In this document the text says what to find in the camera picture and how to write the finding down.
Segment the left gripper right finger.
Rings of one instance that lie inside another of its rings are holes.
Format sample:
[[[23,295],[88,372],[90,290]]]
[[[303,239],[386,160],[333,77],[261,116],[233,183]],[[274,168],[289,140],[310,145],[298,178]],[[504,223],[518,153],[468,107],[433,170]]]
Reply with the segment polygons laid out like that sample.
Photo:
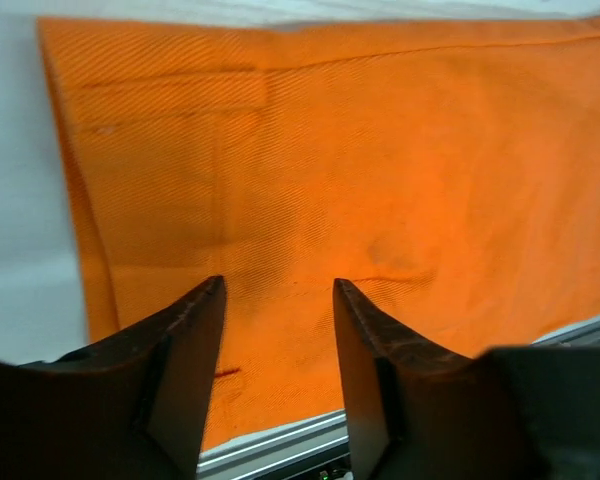
[[[470,359],[333,284],[337,353],[357,479],[538,479],[545,465],[491,356]]]

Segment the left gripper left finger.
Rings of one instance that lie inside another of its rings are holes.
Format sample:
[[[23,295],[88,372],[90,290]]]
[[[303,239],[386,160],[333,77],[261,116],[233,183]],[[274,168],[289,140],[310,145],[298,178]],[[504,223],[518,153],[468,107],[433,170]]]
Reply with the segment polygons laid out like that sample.
[[[0,362],[0,479],[192,479],[226,308],[213,276],[53,362]]]

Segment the orange trousers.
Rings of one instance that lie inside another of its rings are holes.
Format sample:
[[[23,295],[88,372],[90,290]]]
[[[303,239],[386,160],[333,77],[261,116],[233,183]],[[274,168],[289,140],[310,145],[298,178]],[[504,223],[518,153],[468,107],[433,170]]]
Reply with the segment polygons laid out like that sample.
[[[467,356],[600,314],[600,16],[37,26],[91,337],[225,279],[205,448],[341,407],[337,278]]]

